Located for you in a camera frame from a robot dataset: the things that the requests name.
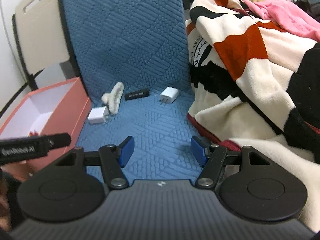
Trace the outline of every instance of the blue quilted mat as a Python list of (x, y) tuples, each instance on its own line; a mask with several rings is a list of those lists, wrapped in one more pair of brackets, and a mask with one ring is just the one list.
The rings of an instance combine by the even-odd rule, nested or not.
[[(151, 96), (122, 98), (107, 123), (85, 123), (77, 145), (97, 150), (128, 135), (135, 151), (123, 169), (128, 180), (191, 179), (201, 168), (190, 152), (197, 135), (186, 114), (194, 95), (189, 83), (188, 48), (181, 0), (62, 0), (76, 58), (92, 99), (116, 82), (124, 93), (150, 89)], [(159, 102), (168, 86), (180, 91), (172, 105)], [(102, 179), (98, 167), (87, 172)]]

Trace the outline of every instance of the pink fabric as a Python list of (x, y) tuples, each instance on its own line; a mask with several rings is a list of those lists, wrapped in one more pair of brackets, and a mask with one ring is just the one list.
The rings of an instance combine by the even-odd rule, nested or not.
[(291, 34), (320, 41), (320, 23), (293, 2), (286, 0), (266, 0), (256, 3), (249, 0), (242, 1), (261, 19), (276, 22)]

